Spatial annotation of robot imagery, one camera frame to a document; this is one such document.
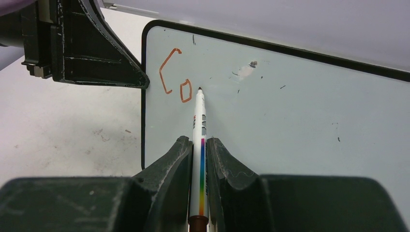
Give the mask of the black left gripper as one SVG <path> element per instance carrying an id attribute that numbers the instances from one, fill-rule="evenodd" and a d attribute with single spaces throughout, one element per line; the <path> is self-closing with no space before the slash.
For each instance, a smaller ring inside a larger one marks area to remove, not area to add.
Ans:
<path id="1" fill-rule="evenodd" d="M 55 82 L 146 89 L 141 63 L 96 0 L 0 2 L 0 45 L 21 47 L 30 75 Z"/>

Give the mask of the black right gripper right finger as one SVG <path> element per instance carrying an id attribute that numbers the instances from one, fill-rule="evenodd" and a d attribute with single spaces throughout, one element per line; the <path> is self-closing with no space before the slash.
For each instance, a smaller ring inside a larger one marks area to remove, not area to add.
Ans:
<path id="1" fill-rule="evenodd" d="M 387 191 L 365 177 L 256 174 L 207 140 L 212 232 L 405 232 Z"/>

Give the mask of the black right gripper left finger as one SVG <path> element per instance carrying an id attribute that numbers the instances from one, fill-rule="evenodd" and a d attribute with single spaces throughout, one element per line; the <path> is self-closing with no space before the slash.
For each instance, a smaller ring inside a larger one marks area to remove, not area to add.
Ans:
<path id="1" fill-rule="evenodd" d="M 17 178 L 0 190 L 3 232 L 185 232 L 192 142 L 132 177 Z"/>

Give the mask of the white marker pen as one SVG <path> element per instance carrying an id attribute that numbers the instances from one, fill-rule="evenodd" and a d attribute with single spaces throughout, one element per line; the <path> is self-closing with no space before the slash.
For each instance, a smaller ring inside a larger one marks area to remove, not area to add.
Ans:
<path id="1" fill-rule="evenodd" d="M 188 216 L 190 232 L 206 232 L 209 222 L 206 136 L 205 96 L 202 88 L 199 87 L 193 117 L 192 173 Z"/>

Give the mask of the black framed whiteboard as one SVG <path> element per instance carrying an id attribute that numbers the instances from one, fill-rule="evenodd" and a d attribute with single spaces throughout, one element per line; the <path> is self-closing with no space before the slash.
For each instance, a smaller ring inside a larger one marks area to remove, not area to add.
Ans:
<path id="1" fill-rule="evenodd" d="M 410 220 L 410 71 L 162 20 L 142 34 L 141 165 L 207 136 L 258 174 L 369 177 Z"/>

